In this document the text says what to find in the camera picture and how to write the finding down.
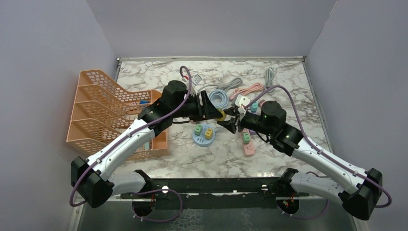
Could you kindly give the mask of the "green charger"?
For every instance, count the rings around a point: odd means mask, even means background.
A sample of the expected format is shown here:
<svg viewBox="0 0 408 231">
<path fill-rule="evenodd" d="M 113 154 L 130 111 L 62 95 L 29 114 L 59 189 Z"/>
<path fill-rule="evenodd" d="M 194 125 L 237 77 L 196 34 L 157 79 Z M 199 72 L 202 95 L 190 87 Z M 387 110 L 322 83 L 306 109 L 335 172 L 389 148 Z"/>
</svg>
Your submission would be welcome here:
<svg viewBox="0 0 408 231">
<path fill-rule="evenodd" d="M 197 124 L 194 129 L 195 136 L 200 136 L 203 131 L 203 126 L 201 124 Z"/>
</svg>

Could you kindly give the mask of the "yellow olive charger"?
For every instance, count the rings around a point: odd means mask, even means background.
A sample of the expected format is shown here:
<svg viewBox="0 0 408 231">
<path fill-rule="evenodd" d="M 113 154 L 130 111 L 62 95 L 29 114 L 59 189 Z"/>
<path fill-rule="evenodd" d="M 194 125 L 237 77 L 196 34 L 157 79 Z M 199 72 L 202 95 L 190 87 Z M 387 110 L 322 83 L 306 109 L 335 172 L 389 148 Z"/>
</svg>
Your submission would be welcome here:
<svg viewBox="0 0 408 231">
<path fill-rule="evenodd" d="M 213 137 L 213 133 L 214 133 L 214 130 L 212 128 L 207 128 L 205 133 L 204 133 L 205 139 L 206 140 L 211 140 L 212 137 Z"/>
<path fill-rule="evenodd" d="M 224 120 L 226 119 L 226 113 L 225 113 L 224 110 L 221 109 L 221 108 L 219 108 L 218 110 L 219 110 L 219 112 L 222 114 L 222 117 L 217 118 L 216 121 L 224 121 Z"/>
</svg>

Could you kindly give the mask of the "teal charger adapter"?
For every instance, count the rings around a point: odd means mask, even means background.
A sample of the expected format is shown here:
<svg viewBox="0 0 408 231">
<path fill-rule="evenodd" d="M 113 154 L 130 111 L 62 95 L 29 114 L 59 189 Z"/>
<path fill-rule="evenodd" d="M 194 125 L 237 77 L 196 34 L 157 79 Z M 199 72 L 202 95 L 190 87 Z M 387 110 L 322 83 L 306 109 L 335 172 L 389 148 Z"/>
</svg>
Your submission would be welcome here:
<svg viewBox="0 0 408 231">
<path fill-rule="evenodd" d="M 251 104 L 250 106 L 250 111 L 251 113 L 256 113 L 258 110 L 258 102 L 254 102 L 253 104 Z"/>
</svg>

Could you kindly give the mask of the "pink brown charger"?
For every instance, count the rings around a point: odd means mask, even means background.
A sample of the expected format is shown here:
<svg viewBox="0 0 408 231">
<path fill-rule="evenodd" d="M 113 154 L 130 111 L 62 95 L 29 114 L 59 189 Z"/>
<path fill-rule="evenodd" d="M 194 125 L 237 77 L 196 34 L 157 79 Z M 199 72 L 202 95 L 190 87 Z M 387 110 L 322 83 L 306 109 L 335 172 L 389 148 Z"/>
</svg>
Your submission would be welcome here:
<svg viewBox="0 0 408 231">
<path fill-rule="evenodd" d="M 262 108 L 262 106 L 264 105 L 265 102 L 266 102 L 265 100 L 260 100 L 260 101 L 258 102 L 258 107 L 259 107 L 259 108 Z"/>
</svg>

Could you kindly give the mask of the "green charger adapter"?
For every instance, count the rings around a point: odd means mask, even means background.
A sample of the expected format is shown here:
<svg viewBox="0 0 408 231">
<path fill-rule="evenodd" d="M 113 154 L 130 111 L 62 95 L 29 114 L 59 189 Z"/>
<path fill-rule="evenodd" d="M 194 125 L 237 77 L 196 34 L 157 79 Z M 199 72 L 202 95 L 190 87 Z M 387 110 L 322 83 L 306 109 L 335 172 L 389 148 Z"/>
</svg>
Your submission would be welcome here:
<svg viewBox="0 0 408 231">
<path fill-rule="evenodd" d="M 242 133 L 242 142 L 244 145 L 249 144 L 251 141 L 251 135 L 249 132 L 243 132 Z"/>
</svg>

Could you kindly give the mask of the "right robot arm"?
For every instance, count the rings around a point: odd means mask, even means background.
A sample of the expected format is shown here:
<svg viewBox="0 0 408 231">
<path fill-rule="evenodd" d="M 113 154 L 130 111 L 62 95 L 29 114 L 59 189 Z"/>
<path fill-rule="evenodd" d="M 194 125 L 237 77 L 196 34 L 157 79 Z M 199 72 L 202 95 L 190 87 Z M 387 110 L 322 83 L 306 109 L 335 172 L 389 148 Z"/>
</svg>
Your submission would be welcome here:
<svg viewBox="0 0 408 231">
<path fill-rule="evenodd" d="M 260 114 L 247 111 L 254 102 L 236 99 L 224 110 L 230 119 L 218 124 L 231 133 L 248 129 L 264 134 L 264 141 L 278 152 L 325 174 L 316 177 L 288 169 L 277 184 L 282 195 L 289 196 L 293 192 L 316 195 L 341 204 L 348 214 L 360 220 L 369 220 L 374 209 L 392 204 L 390 193 L 382 185 L 380 171 L 355 166 L 318 145 L 306 135 L 300 120 L 297 121 L 299 128 L 286 122 L 287 112 L 277 101 L 264 102 Z"/>
</svg>

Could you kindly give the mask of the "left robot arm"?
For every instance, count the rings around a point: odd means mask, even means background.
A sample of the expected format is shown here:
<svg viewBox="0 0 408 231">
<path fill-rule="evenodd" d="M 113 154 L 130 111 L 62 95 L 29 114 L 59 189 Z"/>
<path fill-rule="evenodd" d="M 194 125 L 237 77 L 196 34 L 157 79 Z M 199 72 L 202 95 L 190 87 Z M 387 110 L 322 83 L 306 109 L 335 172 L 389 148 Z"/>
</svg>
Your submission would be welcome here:
<svg viewBox="0 0 408 231">
<path fill-rule="evenodd" d="M 195 92 L 192 77 L 188 83 L 170 81 L 161 97 L 144 108 L 125 132 L 95 154 L 71 162 L 70 206 L 87 203 L 97 208 L 111 196 L 124 193 L 148 196 L 150 178 L 143 171 L 119 175 L 114 175 L 114 171 L 138 148 L 169 128 L 175 118 L 197 122 L 221 117 L 222 113 L 212 105 L 205 91 Z"/>
</svg>

